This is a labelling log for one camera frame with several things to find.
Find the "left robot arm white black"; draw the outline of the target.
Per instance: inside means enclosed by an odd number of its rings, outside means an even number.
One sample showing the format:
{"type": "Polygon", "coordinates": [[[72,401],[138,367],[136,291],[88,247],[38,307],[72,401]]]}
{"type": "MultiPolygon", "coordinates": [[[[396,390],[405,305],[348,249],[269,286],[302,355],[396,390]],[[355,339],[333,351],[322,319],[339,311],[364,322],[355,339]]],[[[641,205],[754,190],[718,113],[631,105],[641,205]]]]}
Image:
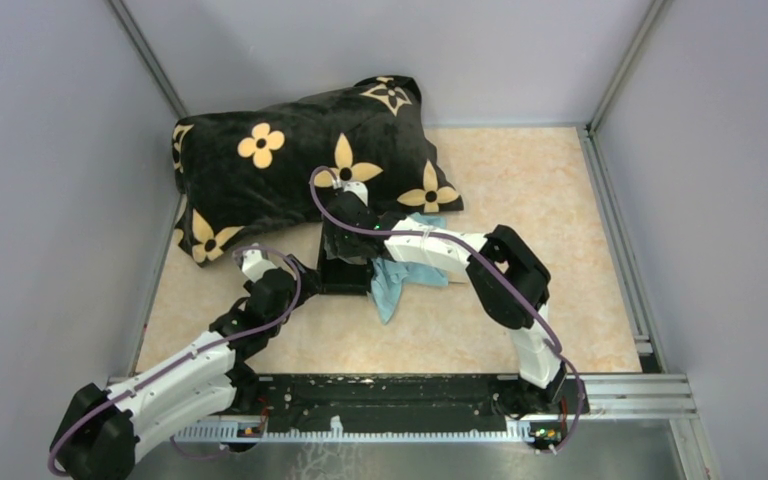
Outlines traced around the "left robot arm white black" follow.
{"type": "Polygon", "coordinates": [[[181,351],[111,386],[77,390],[51,441],[49,471],[71,479],[125,479],[159,444],[205,416],[252,411],[259,378],[247,360],[296,308],[322,290],[320,273],[269,247],[235,256],[246,293],[181,351]]]}

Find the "aluminium frame rail front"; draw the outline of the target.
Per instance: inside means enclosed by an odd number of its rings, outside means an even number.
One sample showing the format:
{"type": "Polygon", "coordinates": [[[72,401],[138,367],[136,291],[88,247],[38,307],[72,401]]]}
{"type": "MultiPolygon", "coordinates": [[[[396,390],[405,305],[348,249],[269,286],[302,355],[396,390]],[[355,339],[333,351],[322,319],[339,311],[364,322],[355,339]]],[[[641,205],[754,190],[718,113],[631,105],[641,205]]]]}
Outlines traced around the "aluminium frame rail front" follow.
{"type": "Polygon", "coordinates": [[[146,454],[167,441],[242,452],[268,443],[560,444],[588,421],[692,417],[686,380],[672,375],[586,374],[554,400],[511,375],[276,374],[210,380],[159,400],[157,387],[130,396],[123,385],[81,391],[90,422],[80,437],[146,454]]]}

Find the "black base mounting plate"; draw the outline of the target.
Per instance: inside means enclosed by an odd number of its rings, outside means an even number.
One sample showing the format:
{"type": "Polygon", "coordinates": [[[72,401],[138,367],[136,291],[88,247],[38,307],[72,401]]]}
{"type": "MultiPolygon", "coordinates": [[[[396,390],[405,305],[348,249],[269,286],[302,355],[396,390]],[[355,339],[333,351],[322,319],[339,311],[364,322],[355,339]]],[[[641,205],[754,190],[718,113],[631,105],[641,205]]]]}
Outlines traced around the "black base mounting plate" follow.
{"type": "Polygon", "coordinates": [[[589,413],[573,378],[546,395],[515,374],[273,374],[247,385],[226,408],[263,421],[267,432],[348,434],[501,433],[535,416],[571,426],[589,413]]]}

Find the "black pillow with cream flowers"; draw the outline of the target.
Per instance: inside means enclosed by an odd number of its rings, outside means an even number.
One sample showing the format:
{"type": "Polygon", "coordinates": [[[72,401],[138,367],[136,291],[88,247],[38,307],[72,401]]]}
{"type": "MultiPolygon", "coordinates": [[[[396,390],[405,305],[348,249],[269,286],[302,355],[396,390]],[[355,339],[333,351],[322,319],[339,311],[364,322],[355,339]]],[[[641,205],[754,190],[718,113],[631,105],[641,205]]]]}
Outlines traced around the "black pillow with cream flowers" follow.
{"type": "Polygon", "coordinates": [[[409,76],[383,75],[254,111],[179,119],[171,154],[177,247],[198,265],[243,239],[320,218],[335,181],[360,182],[378,212],[457,212],[409,76]]]}

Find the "light blue towel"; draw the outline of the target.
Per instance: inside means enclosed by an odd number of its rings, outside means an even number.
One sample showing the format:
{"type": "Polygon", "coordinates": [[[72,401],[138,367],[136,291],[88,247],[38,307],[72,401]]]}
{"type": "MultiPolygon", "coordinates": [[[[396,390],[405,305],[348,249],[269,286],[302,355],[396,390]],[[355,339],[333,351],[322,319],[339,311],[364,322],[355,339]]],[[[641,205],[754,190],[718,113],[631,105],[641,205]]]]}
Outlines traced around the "light blue towel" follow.
{"type": "Polygon", "coordinates": [[[373,276],[369,295],[383,325],[387,325],[396,313],[405,284],[430,287],[449,285],[447,274],[431,266],[384,258],[373,259],[371,265],[373,276]]]}

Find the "black card holder box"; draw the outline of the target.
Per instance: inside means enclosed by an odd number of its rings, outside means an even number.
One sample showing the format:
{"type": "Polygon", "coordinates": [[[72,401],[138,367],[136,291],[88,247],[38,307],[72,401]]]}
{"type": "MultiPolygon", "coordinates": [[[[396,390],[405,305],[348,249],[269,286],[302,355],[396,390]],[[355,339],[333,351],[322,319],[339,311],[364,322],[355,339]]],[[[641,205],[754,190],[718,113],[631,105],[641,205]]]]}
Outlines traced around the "black card holder box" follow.
{"type": "Polygon", "coordinates": [[[366,296],[371,292],[374,268],[371,262],[363,265],[346,263],[338,258],[331,259],[326,251],[326,227],[320,235],[317,257],[317,271],[320,276],[322,295],[366,296]]]}

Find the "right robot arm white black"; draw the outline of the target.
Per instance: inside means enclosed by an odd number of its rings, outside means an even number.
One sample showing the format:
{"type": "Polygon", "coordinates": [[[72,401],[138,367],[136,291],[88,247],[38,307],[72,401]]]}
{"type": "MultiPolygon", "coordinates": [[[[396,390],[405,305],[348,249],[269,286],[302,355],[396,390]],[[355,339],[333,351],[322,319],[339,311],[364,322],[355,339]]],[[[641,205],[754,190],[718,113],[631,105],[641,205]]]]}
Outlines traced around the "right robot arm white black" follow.
{"type": "Polygon", "coordinates": [[[583,413],[583,379],[545,315],[551,274],[515,230],[498,225],[489,233],[458,233],[403,213],[378,215],[358,182],[337,183],[329,204],[317,192],[311,197],[331,230],[325,247],[329,257],[421,266],[467,282],[485,314],[507,332],[527,406],[550,411],[571,377],[575,396],[568,405],[576,415],[583,413]]]}

